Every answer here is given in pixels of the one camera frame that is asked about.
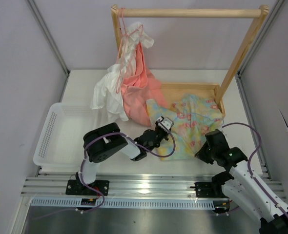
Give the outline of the floral pastel skirt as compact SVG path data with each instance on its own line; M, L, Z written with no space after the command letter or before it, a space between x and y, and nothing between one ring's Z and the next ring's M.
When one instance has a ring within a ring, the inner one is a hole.
M174 123L171 127L174 138L162 141L156 149L159 155L171 154L162 158L163 161L193 158L204 145L205 134L220 128L224 123L223 114L213 98L185 94L168 109L152 99L147 100L146 104L152 124L159 117L167 117Z

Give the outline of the blue wire hanger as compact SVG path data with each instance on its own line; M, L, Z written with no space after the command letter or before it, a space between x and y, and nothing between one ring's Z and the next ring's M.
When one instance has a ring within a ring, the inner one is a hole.
M222 117L211 117L209 115L201 115L199 113L175 113L170 111L165 114L173 122L175 127L185 126L185 127L196 127L196 126L221 126L224 124L224 119Z

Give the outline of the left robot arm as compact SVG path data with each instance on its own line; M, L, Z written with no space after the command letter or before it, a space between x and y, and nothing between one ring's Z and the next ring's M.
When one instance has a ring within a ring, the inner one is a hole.
M173 149L166 155L158 155L153 152L160 147L163 140L174 138L171 128L174 122L167 117L159 117L155 122L155 129L148 129L135 139L131 139L122 133L118 124L113 122L103 127L88 132L83 137L84 158L80 170L76 173L77 190L83 195L90 194L94 189L94 182L98 170L98 164L120 152L132 161L140 161L150 153L159 158L166 158L174 154Z

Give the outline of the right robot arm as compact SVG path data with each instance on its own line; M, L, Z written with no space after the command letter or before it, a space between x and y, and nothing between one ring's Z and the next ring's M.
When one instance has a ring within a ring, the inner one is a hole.
M208 164L217 162L224 171L213 176L209 183L196 182L196 196L228 198L260 223L261 234L288 234L288 204L255 174L248 157L238 147L229 147L219 130L205 137L195 156Z

